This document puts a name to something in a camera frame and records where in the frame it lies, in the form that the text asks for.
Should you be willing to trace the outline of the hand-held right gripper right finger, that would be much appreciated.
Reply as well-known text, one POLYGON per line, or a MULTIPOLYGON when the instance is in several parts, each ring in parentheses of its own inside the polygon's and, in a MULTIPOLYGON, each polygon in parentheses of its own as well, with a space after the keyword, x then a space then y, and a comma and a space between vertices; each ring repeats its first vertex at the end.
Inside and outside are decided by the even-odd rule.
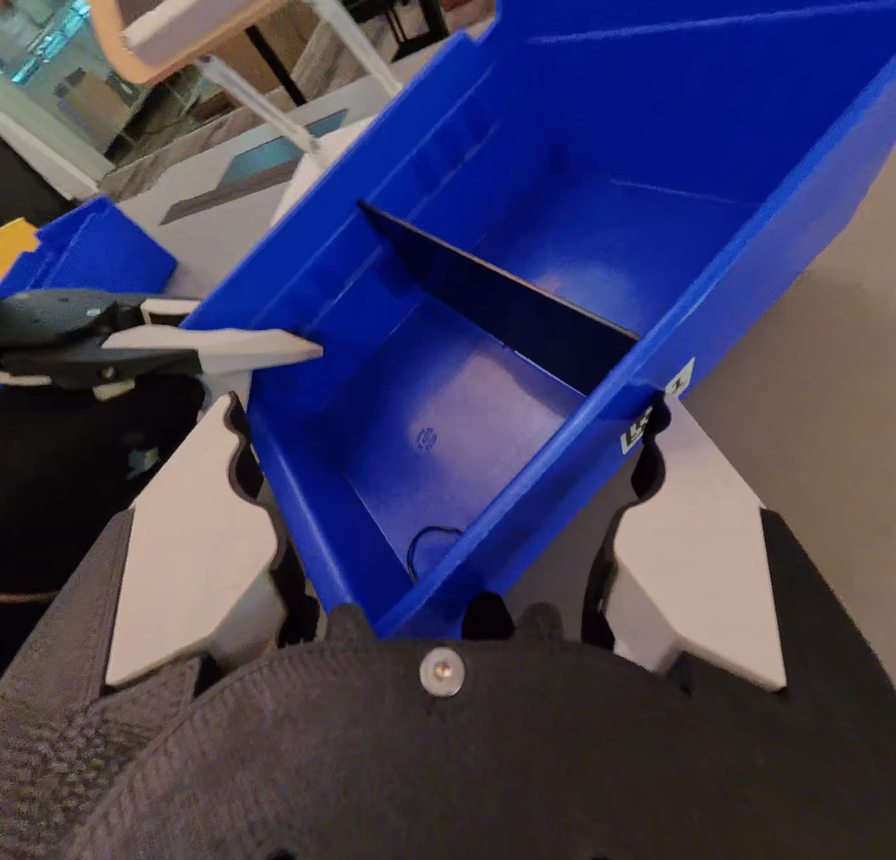
POLYGON ((642 444, 635 500, 588 574, 582 643, 659 674, 689 654, 783 690, 763 504, 674 396, 649 412, 642 444))

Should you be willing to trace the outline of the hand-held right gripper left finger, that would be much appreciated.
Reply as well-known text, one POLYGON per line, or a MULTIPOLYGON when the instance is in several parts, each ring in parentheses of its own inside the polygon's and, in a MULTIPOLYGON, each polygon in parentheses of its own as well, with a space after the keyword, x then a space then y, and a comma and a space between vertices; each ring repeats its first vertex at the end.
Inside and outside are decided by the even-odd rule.
POLYGON ((264 477, 237 394, 217 399, 133 501, 105 684, 209 656, 229 673, 308 635, 305 574, 259 499, 264 477))

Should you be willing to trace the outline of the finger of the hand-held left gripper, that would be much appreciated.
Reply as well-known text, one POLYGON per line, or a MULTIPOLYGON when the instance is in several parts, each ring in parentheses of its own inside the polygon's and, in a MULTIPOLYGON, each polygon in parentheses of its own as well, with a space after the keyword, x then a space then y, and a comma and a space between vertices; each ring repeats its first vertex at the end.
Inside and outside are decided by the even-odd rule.
POLYGON ((281 329, 130 328, 112 334, 102 347, 108 350, 194 351, 201 373, 207 375, 252 372, 323 356, 321 345, 281 329))
POLYGON ((178 327, 200 304, 197 299, 147 298, 140 304, 140 314, 146 325, 178 327))

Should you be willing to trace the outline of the plain blue bin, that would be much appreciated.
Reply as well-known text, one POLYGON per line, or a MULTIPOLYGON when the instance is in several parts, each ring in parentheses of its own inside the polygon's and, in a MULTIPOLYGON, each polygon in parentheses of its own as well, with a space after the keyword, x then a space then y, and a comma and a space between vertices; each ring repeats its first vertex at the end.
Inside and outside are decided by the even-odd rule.
POLYGON ((106 197, 39 228, 36 241, 2 277, 3 298, 69 289, 163 294, 177 267, 166 249, 106 197))

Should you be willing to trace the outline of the blue bin with tag sticker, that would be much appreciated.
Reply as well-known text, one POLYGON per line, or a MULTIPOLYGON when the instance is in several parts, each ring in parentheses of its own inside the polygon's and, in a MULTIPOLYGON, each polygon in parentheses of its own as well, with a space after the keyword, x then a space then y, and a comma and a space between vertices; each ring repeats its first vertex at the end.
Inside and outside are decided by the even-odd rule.
POLYGON ((460 630, 846 226, 894 146, 895 0, 497 0, 203 301, 326 612, 460 630))

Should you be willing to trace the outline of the large yellow bin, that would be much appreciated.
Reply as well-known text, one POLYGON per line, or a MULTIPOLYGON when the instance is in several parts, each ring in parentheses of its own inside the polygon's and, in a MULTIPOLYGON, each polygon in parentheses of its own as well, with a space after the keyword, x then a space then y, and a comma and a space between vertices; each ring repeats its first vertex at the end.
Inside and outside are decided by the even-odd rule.
POLYGON ((19 256, 39 247, 38 228, 23 217, 1 226, 1 279, 6 277, 19 256))

